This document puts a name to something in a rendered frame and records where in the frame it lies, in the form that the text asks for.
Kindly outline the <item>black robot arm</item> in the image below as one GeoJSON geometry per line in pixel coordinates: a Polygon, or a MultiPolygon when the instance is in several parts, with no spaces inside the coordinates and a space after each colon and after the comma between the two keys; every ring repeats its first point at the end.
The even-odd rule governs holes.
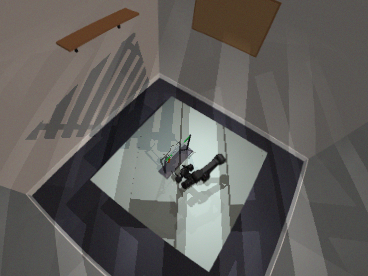
{"type": "Polygon", "coordinates": [[[207,164],[205,167],[203,167],[201,170],[194,171],[192,174],[190,174],[187,170],[187,168],[183,167],[180,170],[180,175],[182,177],[187,177],[187,174],[190,174],[188,176],[188,180],[181,183],[182,187],[184,189],[188,188],[192,184],[195,184],[199,181],[206,181],[209,180],[210,173],[219,165],[223,165],[225,163],[226,158],[222,154],[217,154],[214,159],[207,164]]]}

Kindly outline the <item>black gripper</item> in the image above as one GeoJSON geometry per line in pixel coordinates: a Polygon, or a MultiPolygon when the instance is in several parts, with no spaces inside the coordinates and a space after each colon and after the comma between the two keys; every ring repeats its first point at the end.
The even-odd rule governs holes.
{"type": "MultiPolygon", "coordinates": [[[[187,168],[187,170],[188,170],[188,172],[190,171],[190,172],[192,172],[193,170],[194,170],[194,167],[193,167],[193,165],[192,164],[190,164],[190,165],[188,165],[188,166],[185,166],[185,165],[182,165],[183,167],[185,167],[185,168],[187,168]]],[[[175,173],[175,172],[174,172],[175,173]]],[[[191,174],[191,173],[190,173],[191,174]]],[[[186,180],[188,180],[188,176],[190,175],[190,174],[187,174],[187,177],[185,178],[186,180]]],[[[181,183],[182,182],[182,176],[181,177],[179,177],[176,173],[175,173],[175,175],[176,175],[176,178],[175,178],[175,181],[176,181],[176,183],[181,183]]]]}

